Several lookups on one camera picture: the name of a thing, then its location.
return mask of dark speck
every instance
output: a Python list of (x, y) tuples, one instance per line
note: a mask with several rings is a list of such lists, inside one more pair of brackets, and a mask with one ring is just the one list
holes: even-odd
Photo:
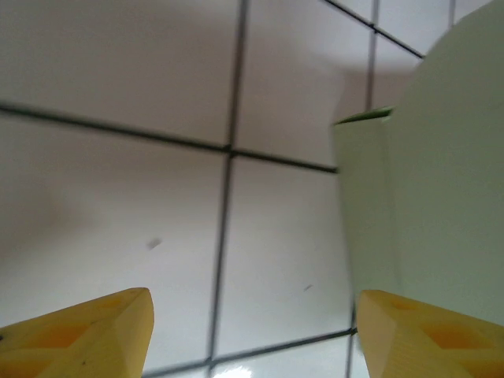
[(147, 249), (148, 250), (153, 250), (155, 247), (160, 245), (162, 243), (161, 239), (159, 238), (153, 238), (151, 241), (147, 243)]

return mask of grout line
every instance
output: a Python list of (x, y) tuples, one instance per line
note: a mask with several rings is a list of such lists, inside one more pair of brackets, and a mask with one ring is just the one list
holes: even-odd
[(236, 30), (235, 62), (231, 87), (231, 106), (229, 107), (228, 144), (232, 147), (236, 140), (238, 128), (239, 103), (241, 99), (243, 66), (245, 61), (245, 42), (249, 0), (241, 0), (238, 9), (238, 27)]
[(450, 0), (450, 10), (448, 13), (448, 29), (455, 25), (455, 9), (457, 8), (457, 0)]
[(265, 346), (263, 348), (257, 348), (253, 350), (245, 350), (243, 352), (238, 352), (234, 354), (226, 354), (222, 357), (215, 357), (214, 359), (207, 358), (203, 361), (189, 362), (187, 364), (175, 365), (167, 369), (159, 369), (151, 372), (146, 372), (142, 375), (142, 378), (157, 378), (160, 376), (170, 376), (172, 374), (177, 374), (179, 372), (187, 372), (189, 370), (201, 369), (205, 367), (214, 368), (217, 365), (225, 364), (233, 361), (243, 360), (245, 358), (252, 358), (257, 356), (262, 356), (263, 354), (271, 354), (275, 352), (281, 352), (284, 350), (289, 350), (297, 347), (305, 347), (308, 345), (323, 343), (325, 341), (338, 339), (345, 336), (352, 336), (355, 334), (354, 328), (349, 328), (344, 331), (331, 332), (324, 335), (309, 337), (306, 339), (293, 340), (288, 343), (275, 344), (271, 346)]
[(290, 159), (289, 157), (269, 155), (250, 150), (231, 149), (230, 146), (223, 146), (216, 143), (203, 142), (197, 139), (179, 137), (163, 132), (144, 131), (124, 124), (103, 122), (88, 119), (85, 117), (76, 117), (50, 110), (37, 109), (30, 106), (21, 106), (10, 102), (0, 102), (0, 113), (3, 113), (4, 115), (9, 117), (20, 117), (30, 120), (52, 122), (54, 124), (66, 126), (69, 128), (105, 132), (112, 135), (122, 135), (125, 137), (144, 139), (156, 143), (171, 144), (174, 146), (194, 148), (196, 150), (206, 150), (209, 152), (217, 152), (221, 154), (232, 153), (236, 156), (243, 156), (245, 158), (251, 158), (260, 161), (268, 161), (274, 164), (290, 165), (293, 167), (311, 169), (319, 172), (337, 173), (336, 167), (327, 165), (319, 165), (310, 163), (308, 161), (299, 161)]
[(240, 156), (243, 158), (250, 158), (260, 161), (270, 161), (278, 164), (289, 165), (298, 168), (312, 169), (314, 171), (320, 171), (320, 172), (338, 173), (338, 169), (336, 167), (330, 167), (328, 165), (313, 164), (305, 161), (299, 161), (269, 154), (262, 154), (259, 152), (243, 149), (233, 149), (233, 152), (236, 154), (236, 156)]
[(207, 150), (213, 152), (222, 151), (221, 146), (213, 143), (206, 143), (194, 139), (168, 135), (162, 132), (149, 132), (144, 130), (138, 130), (124, 124), (97, 121), (85, 117), (75, 117), (68, 114), (46, 111), (28, 106), (20, 106), (8, 102), (0, 102), (0, 113), (4, 113), (5, 115), (8, 116), (28, 118), (33, 120), (44, 120), (54, 122), (56, 124), (72, 125), (74, 128), (81, 128), (87, 130), (91, 129), (98, 132), (107, 132), (109, 134), (120, 134), (124, 136), (146, 139), (155, 142), (163, 142), (179, 146), (186, 146), (190, 148), (195, 148), (197, 150)]
[[(208, 360), (211, 362), (217, 350), (217, 337), (220, 326), (221, 298), (223, 291), (226, 241), (228, 238), (228, 223), (230, 218), (231, 190), (233, 185), (233, 146), (235, 144), (236, 129), (238, 127), (239, 103), (243, 81), (243, 61), (245, 57), (246, 28), (249, 11), (249, 0), (241, 0), (238, 8), (238, 21), (236, 25), (236, 46), (235, 60), (232, 77), (232, 90), (229, 109), (228, 124), (228, 154), (224, 163), (224, 174), (222, 181), (222, 197), (220, 208), (219, 236), (217, 241), (217, 256), (215, 261), (215, 273), (213, 281), (212, 313), (210, 318), (210, 329), (208, 338)], [(208, 365), (206, 375), (211, 378), (213, 375), (213, 365)]]
[(386, 32), (382, 28), (377, 27), (375, 25), (375, 23), (367, 21), (365, 18), (359, 16), (358, 14), (356, 14), (355, 12), (353, 12), (352, 10), (348, 9), (345, 6), (342, 6), (338, 2), (334, 2), (332, 0), (321, 0), (321, 1), (324, 2), (325, 4), (331, 6), (332, 8), (340, 10), (341, 12), (345, 13), (347, 16), (352, 17), (354, 20), (356, 20), (357, 22), (363, 24), (364, 26), (367, 26), (368, 28), (371, 28), (375, 33), (378, 33), (378, 34), (382, 35), (384, 38), (388, 39), (392, 43), (395, 43), (397, 46), (399, 46), (402, 49), (408, 51), (409, 53), (415, 55), (416, 57), (419, 57), (420, 59), (424, 58), (424, 55), (422, 53), (420, 53), (419, 51), (415, 50), (411, 46), (409, 46), (406, 43), (404, 43), (404, 42), (400, 41), (399, 39), (395, 38), (392, 34)]
[(244, 352), (238, 352), (235, 354), (228, 354), (228, 355), (224, 355), (222, 357), (214, 358), (210, 362), (210, 364), (211, 365), (224, 364), (226, 362), (242, 360), (244, 358), (252, 358), (252, 357), (262, 356), (263, 354), (270, 354), (270, 353), (280, 352), (283, 350), (289, 350), (291, 348), (303, 347), (303, 346), (314, 344), (314, 343), (321, 343), (324, 341), (329, 341), (329, 340), (333, 340), (333, 339), (338, 339), (340, 337), (353, 335), (353, 332), (354, 332), (354, 330), (352, 328), (349, 328), (345, 331), (328, 333), (326, 335), (314, 336), (314, 337), (309, 337), (306, 339), (299, 339), (299, 340), (291, 341), (289, 343), (276, 344), (276, 345), (267, 346), (264, 348), (257, 348), (257, 349), (248, 350), (248, 351), (244, 351)]
[[(372, 18), (374, 22), (378, 20), (378, 0), (373, 2)], [(368, 59), (368, 75), (365, 89), (365, 111), (372, 109), (374, 86), (375, 86), (375, 68), (376, 68), (376, 46), (378, 35), (373, 31), (369, 40), (369, 59)]]

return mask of white ceramic tile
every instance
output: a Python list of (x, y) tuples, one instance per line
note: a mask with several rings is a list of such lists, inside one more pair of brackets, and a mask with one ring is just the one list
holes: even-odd
[(337, 198), (332, 174), (236, 161), (218, 354), (348, 328)]
[(333, 0), (333, 2), (338, 2), (368, 20), (372, 18), (372, 0)]
[(347, 337), (217, 366), (213, 378), (343, 377)]
[(365, 364), (364, 354), (359, 344), (358, 336), (354, 337), (354, 345), (352, 348), (352, 369), (351, 378), (369, 378), (368, 367)]
[(0, 97), (222, 142), (236, 0), (5, 0)]
[(331, 164), (328, 127), (364, 109), (369, 29), (323, 2), (254, 0), (240, 147)]
[(491, 2), (491, 0), (457, 0), (455, 2), (455, 22), (458, 22), (461, 18), (489, 2)]
[(426, 54), (448, 31), (450, 0), (380, 0), (378, 26)]
[(378, 36), (372, 106), (395, 106), (413, 78), (421, 59)]
[(148, 287), (145, 369), (206, 356), (222, 157), (0, 120), (0, 326)]

